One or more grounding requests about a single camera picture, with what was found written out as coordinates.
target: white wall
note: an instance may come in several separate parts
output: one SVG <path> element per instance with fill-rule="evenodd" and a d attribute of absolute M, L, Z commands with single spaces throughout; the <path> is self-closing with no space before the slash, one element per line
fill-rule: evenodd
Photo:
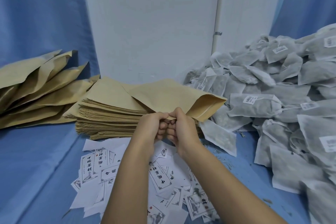
<path fill-rule="evenodd" d="M 262 34 L 269 34 L 278 0 L 219 0 L 213 52 L 237 51 Z"/>
<path fill-rule="evenodd" d="M 87 0 L 87 6 L 102 76 L 127 83 L 176 78 L 211 55 L 217 0 Z"/>

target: person's right hand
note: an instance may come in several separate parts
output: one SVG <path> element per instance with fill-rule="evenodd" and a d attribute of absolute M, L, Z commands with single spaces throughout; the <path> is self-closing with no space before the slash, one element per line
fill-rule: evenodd
<path fill-rule="evenodd" d="M 177 107 L 169 115 L 176 118 L 176 120 L 166 121 L 168 123 L 167 138 L 175 144 L 180 157 L 184 158 L 188 150 L 195 145 L 201 144 L 195 121 L 186 116 L 180 107 Z"/>

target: pile of brown envelopes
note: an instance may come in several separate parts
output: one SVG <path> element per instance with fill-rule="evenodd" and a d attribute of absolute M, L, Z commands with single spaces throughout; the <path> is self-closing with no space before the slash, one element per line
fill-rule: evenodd
<path fill-rule="evenodd" d="M 181 107 L 195 120 L 204 121 L 225 101 L 225 98 L 182 86 L 171 79 L 129 85 L 104 77 L 70 107 L 64 117 L 77 119 L 77 132 L 90 135 L 93 140 L 130 137 L 144 114 L 172 112 Z"/>
<path fill-rule="evenodd" d="M 75 121 L 63 117 L 99 79 L 76 80 L 87 65 L 64 69 L 76 51 L 61 50 L 0 68 L 0 128 Z"/>

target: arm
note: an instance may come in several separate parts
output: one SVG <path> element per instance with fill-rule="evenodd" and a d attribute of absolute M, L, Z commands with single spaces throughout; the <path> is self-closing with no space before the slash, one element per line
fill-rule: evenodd
<path fill-rule="evenodd" d="M 285 224 L 286 222 L 246 188 L 199 141 L 195 122 L 180 108 L 170 116 L 168 139 L 188 164 L 225 223 Z"/>
<path fill-rule="evenodd" d="M 167 124 L 167 113 L 141 117 L 120 162 L 115 183 L 102 224 L 147 223 L 148 162 L 154 152 L 155 139 L 161 140 Z"/>

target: hand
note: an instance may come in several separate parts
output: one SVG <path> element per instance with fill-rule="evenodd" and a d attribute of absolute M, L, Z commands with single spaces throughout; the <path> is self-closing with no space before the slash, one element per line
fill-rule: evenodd
<path fill-rule="evenodd" d="M 201 145 L 195 121 L 193 118 L 186 116 L 180 107 L 177 107 L 169 115 L 176 120 L 165 121 L 168 124 L 167 138 L 175 144 L 180 157 L 184 158 L 188 150 L 194 145 Z"/>
<path fill-rule="evenodd" d="M 131 141 L 154 145 L 156 140 L 162 140 L 168 127 L 168 124 L 163 120 L 168 118 L 168 116 L 169 114 L 167 112 L 143 115 L 138 122 Z"/>

